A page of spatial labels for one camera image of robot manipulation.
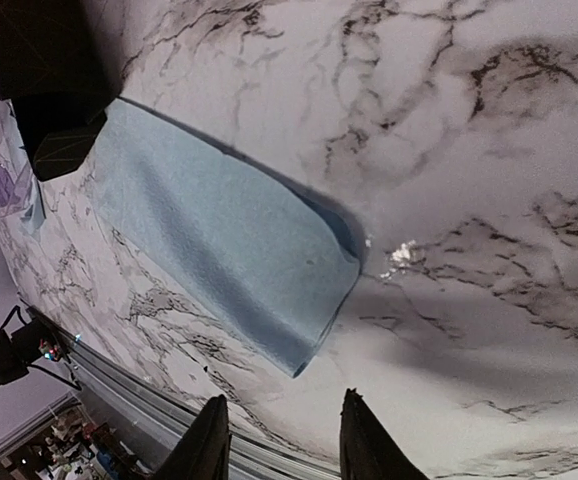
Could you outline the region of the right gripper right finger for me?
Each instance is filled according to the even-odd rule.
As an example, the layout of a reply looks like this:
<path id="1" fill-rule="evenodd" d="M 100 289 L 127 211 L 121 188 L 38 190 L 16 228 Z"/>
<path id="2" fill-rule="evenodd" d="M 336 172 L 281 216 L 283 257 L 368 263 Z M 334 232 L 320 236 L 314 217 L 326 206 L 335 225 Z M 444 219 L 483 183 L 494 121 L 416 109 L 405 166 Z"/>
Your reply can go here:
<path id="1" fill-rule="evenodd" d="M 355 389 L 345 392 L 339 447 L 342 479 L 427 480 Z"/>

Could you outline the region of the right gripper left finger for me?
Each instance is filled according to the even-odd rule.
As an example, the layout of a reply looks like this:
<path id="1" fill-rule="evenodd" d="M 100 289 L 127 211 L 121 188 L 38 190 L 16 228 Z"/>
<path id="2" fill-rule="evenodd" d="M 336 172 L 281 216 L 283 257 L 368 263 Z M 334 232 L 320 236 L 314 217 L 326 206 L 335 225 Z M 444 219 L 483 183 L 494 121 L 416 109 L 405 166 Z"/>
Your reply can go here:
<path id="1" fill-rule="evenodd" d="M 227 480 L 230 443 L 226 397 L 211 397 L 151 479 Z"/>

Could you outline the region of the blue cleaning cloth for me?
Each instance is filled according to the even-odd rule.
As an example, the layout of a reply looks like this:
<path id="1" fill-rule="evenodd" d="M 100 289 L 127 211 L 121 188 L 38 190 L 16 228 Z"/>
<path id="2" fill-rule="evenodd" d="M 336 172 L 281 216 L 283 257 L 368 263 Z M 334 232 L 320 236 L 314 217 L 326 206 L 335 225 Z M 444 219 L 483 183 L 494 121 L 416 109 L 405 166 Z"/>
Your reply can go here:
<path id="1" fill-rule="evenodd" d="M 361 272 L 344 219 L 123 99 L 107 107 L 92 155 L 97 215 L 227 330 L 299 375 Z"/>
<path id="2" fill-rule="evenodd" d="M 6 145 L 4 152 L 14 179 L 14 195 L 17 197 L 9 208 L 8 217 L 17 222 L 21 233 L 39 240 L 40 229 L 46 219 L 43 198 L 10 100 L 1 103 L 0 121 Z"/>

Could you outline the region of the black glasses case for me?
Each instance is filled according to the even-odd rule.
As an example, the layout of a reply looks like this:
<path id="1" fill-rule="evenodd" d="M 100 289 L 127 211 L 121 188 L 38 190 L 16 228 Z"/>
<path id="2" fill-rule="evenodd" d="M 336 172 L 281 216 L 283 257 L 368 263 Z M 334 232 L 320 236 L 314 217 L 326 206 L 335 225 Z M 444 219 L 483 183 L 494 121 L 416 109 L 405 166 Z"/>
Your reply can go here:
<path id="1" fill-rule="evenodd" d="M 81 2 L 0 0 L 0 99 L 38 181 L 83 164 L 117 95 Z"/>

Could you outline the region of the front aluminium rail base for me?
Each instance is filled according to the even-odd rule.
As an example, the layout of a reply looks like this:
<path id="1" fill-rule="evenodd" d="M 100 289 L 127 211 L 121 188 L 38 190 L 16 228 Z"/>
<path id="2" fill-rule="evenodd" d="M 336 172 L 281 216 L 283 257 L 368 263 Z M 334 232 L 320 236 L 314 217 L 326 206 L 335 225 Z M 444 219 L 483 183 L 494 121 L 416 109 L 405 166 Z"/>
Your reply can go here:
<path id="1" fill-rule="evenodd" d="M 191 426 L 199 410 L 187 407 L 166 393 L 127 372 L 58 326 L 37 308 L 30 316 L 51 329 L 67 351 L 76 377 L 98 396 L 135 422 L 163 446 L 174 446 Z M 230 477 L 232 479 L 338 479 L 333 466 L 311 460 L 270 441 L 249 436 L 232 426 Z"/>

